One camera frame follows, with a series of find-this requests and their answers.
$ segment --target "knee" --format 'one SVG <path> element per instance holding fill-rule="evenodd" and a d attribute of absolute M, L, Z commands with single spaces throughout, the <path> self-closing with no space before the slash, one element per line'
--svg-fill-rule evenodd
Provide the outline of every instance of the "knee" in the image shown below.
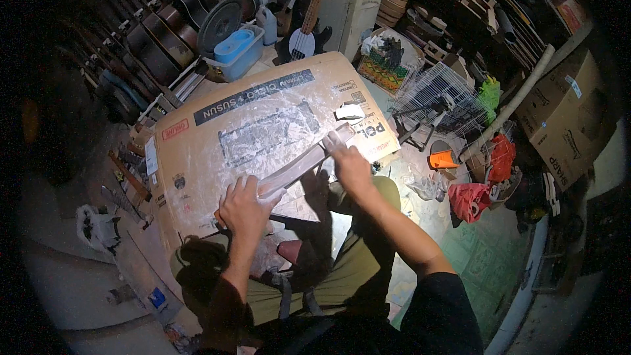
<path fill-rule="evenodd" d="M 395 209 L 401 209 L 401 197 L 399 196 L 399 188 L 396 183 L 385 176 L 373 176 L 372 183 L 377 187 L 379 193 L 388 201 Z"/>

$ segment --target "red plastic bag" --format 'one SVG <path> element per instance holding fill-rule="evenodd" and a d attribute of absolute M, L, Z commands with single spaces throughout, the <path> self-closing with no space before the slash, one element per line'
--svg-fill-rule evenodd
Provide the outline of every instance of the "red plastic bag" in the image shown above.
<path fill-rule="evenodd" d="M 449 187 L 449 203 L 456 216 L 468 224 L 477 221 L 491 200 L 490 187 L 480 183 L 457 184 Z"/>
<path fill-rule="evenodd" d="M 488 180 L 501 183 L 503 180 L 510 178 L 510 167 L 517 155 L 515 143 L 509 142 L 509 139 L 501 133 L 491 141 L 495 143 L 495 148 L 493 148 L 493 153 L 491 153 L 491 165 L 493 165 L 493 168 L 488 174 Z"/>

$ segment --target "olive green pants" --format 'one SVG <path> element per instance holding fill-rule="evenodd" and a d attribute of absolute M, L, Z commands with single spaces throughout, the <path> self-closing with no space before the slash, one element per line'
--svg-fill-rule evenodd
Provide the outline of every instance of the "olive green pants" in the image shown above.
<path fill-rule="evenodd" d="M 373 183 L 392 206 L 400 209 L 399 191 L 388 177 L 375 176 Z M 372 218 L 346 194 L 339 183 L 329 185 L 328 209 L 352 215 L 351 229 L 339 251 L 331 272 L 314 287 L 315 300 L 327 315 L 337 312 L 386 317 L 386 295 L 390 282 L 394 249 Z M 215 282 L 227 261 L 228 239 L 216 235 L 186 242 L 171 259 L 171 269 L 182 285 L 186 305 L 205 326 L 206 305 Z M 254 326 L 278 318 L 281 293 L 278 289 L 249 280 L 247 303 Z M 302 293 L 292 295 L 290 313 L 302 311 Z"/>

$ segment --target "red stamp on cardboard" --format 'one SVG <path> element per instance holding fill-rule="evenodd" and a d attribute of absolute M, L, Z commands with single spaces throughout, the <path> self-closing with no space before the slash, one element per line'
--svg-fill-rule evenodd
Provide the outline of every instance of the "red stamp on cardboard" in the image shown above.
<path fill-rule="evenodd" d="M 188 119 L 183 119 L 180 122 L 176 123 L 172 127 L 169 127 L 162 131 L 162 140 L 168 140 L 170 138 L 174 138 L 178 134 L 182 133 L 184 130 L 189 128 Z"/>

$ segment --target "hand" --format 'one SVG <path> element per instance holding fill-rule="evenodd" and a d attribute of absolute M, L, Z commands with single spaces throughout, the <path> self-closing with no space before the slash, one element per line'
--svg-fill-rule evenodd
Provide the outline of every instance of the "hand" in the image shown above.
<path fill-rule="evenodd" d="M 232 232 L 232 241 L 256 249 L 269 215 L 281 197 L 287 192 L 282 189 L 267 199 L 259 199 L 257 188 L 259 179 L 239 177 L 230 184 L 226 195 L 219 202 L 219 215 Z"/>
<path fill-rule="evenodd" d="M 322 140 L 326 150 L 335 160 L 335 175 L 349 195 L 360 203 L 371 193 L 372 183 L 370 163 L 360 154 L 356 146 L 346 148 L 335 131 Z"/>

